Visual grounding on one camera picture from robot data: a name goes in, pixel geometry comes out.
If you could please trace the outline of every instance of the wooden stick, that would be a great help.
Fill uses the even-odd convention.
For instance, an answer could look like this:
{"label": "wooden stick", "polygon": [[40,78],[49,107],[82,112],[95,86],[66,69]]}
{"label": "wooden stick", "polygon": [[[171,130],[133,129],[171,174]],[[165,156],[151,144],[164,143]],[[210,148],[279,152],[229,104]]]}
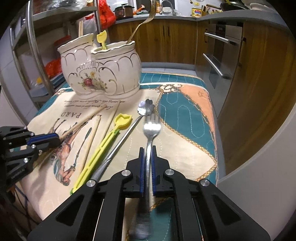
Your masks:
{"label": "wooden stick", "polygon": [[[76,125],[74,125],[72,128],[70,128],[65,134],[63,134],[59,139],[61,141],[63,141],[63,139],[73,130],[75,130],[76,128],[79,128],[85,121],[87,121],[90,117],[98,114],[100,111],[102,111],[105,107],[107,107],[106,104],[102,105],[101,107],[99,107],[96,111],[94,111],[93,113],[91,113],[90,115],[88,115],[87,117],[85,117],[82,121],[80,121],[79,123],[77,123]],[[47,152],[43,152],[41,155],[39,155],[38,159],[34,162],[34,168],[39,165],[41,163],[41,161],[44,161],[46,159],[48,159],[50,157],[50,155],[53,153],[53,151],[55,150],[55,148],[48,150]]]}
{"label": "wooden stick", "polygon": [[83,36],[83,21],[79,22],[79,27],[78,27],[78,37]]}
{"label": "wooden stick", "polygon": [[80,121],[79,123],[77,123],[76,125],[72,126],[72,128],[70,128],[66,133],[64,133],[59,139],[61,141],[63,141],[63,139],[72,131],[74,131],[75,129],[79,128],[80,126],[83,125],[84,122],[86,122],[90,117],[96,115],[97,113],[99,113],[101,110],[105,109],[107,107],[106,104],[102,105],[101,107],[99,107],[95,112],[91,113],[90,115],[88,115],[87,117],[85,117],[82,121]]}
{"label": "wooden stick", "polygon": [[96,132],[97,132],[97,130],[98,130],[98,127],[99,127],[100,122],[101,122],[101,117],[99,116],[98,121],[97,121],[97,123],[96,123],[96,125],[95,125],[95,127],[94,127],[93,134],[92,134],[92,136],[90,137],[90,141],[89,141],[89,143],[88,143],[88,145],[87,145],[87,147],[86,147],[86,149],[88,150],[88,152],[87,152],[87,154],[85,155],[85,159],[83,160],[82,167],[84,167],[84,165],[85,165],[85,163],[86,163],[87,157],[88,157],[88,155],[89,155],[89,151],[90,151],[90,149],[91,149],[92,142],[93,142],[93,140],[94,140],[94,137],[95,137],[95,135],[96,135]]}

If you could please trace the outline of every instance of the oven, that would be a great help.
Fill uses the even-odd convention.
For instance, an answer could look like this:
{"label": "oven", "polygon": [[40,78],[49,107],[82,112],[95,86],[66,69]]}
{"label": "oven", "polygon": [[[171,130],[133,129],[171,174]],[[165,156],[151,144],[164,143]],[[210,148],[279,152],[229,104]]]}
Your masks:
{"label": "oven", "polygon": [[242,38],[242,24],[209,24],[205,33],[207,50],[203,57],[208,65],[204,70],[203,80],[210,98],[219,116],[230,89],[238,61]]}

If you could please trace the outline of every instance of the metal shelf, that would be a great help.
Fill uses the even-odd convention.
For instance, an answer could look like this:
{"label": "metal shelf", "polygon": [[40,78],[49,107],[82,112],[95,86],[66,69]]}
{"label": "metal shelf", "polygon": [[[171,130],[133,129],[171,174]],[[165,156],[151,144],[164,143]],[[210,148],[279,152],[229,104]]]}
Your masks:
{"label": "metal shelf", "polygon": [[[33,15],[34,29],[53,25],[55,23],[62,23],[67,21],[76,21],[85,15],[91,14],[96,11],[96,7],[84,7],[80,11],[69,10],[66,8],[53,9]],[[13,40],[12,49],[14,50],[17,46],[22,45],[28,41],[26,24],[23,24],[20,31]]]}
{"label": "metal shelf", "polygon": [[[11,42],[13,59],[14,59],[18,74],[20,76],[20,79],[22,81],[22,84],[24,85],[32,102],[39,109],[40,108],[39,103],[46,102],[56,92],[56,90],[60,88],[60,86],[62,85],[60,85],[57,88],[54,88],[52,82],[48,78],[40,53],[39,53],[38,46],[37,46],[36,33],[38,35],[44,34],[45,32],[50,31],[50,29],[56,29],[58,27],[63,26],[63,23],[74,22],[90,13],[95,14],[95,21],[96,21],[98,32],[101,32],[101,23],[99,19],[97,1],[94,1],[93,7],[84,7],[80,11],[69,10],[66,8],[58,8],[58,9],[41,12],[35,15],[33,15],[32,13],[33,13],[33,3],[32,3],[32,0],[30,0],[26,6],[26,22],[20,28],[20,31],[16,34],[16,36],[14,34],[13,28],[15,27],[17,20],[15,19],[14,21],[11,22],[10,42]],[[20,67],[16,49],[27,42],[29,43],[32,56],[35,60],[42,82],[47,89],[47,93],[43,96],[32,97],[32,95],[30,94],[30,88],[25,80],[25,76]],[[24,119],[24,123],[26,123],[25,117],[21,115],[17,106],[14,104],[12,96],[8,95],[8,97],[9,97],[8,101],[13,104],[13,109],[18,113],[20,117],[22,117],[22,120]]]}

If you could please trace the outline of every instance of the countertop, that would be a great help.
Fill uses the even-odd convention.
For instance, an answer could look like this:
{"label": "countertop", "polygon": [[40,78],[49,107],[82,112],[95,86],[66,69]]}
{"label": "countertop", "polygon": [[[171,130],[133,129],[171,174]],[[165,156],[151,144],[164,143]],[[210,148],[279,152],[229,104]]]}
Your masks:
{"label": "countertop", "polygon": [[[115,24],[126,23],[131,21],[145,20],[147,16],[140,16],[136,18],[128,18],[118,20]],[[204,21],[204,20],[219,20],[219,21],[260,21],[267,24],[271,24],[277,28],[289,30],[285,21],[279,14],[272,12],[265,12],[260,10],[232,10],[226,12],[219,12],[215,14],[206,15],[199,18],[187,17],[187,16],[165,16],[157,14],[155,19],[178,19],[188,21]]]}

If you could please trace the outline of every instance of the tablecloth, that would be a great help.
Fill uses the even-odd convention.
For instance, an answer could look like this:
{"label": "tablecloth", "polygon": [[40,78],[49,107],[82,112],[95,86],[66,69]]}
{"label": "tablecloth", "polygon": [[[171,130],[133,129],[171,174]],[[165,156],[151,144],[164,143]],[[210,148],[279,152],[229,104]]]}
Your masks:
{"label": "tablecloth", "polygon": [[[160,135],[153,142],[158,156],[167,159],[171,168],[182,172],[186,178],[208,178],[216,183],[218,160],[215,124],[205,83],[195,76],[164,73],[142,73],[140,82],[140,90],[121,101],[110,100],[103,95],[82,101],[65,84],[29,123],[28,129],[36,134],[57,132],[60,135],[102,103],[108,106],[87,121],[78,133],[71,133],[63,146],[58,148],[60,152],[56,151],[50,160],[41,162],[20,182],[22,193],[42,220],[69,197],[86,160],[113,128],[114,116],[125,113],[133,115],[135,119],[138,116],[138,103],[146,98],[154,101],[163,123]],[[146,147],[143,121],[124,142],[102,181],[125,169],[127,161],[137,158],[139,148]],[[120,131],[113,146],[124,133]],[[122,240],[129,239],[128,231],[136,211],[136,202],[136,199],[126,200]],[[175,239],[176,222],[171,198],[151,198],[151,217],[153,235],[149,241]]]}

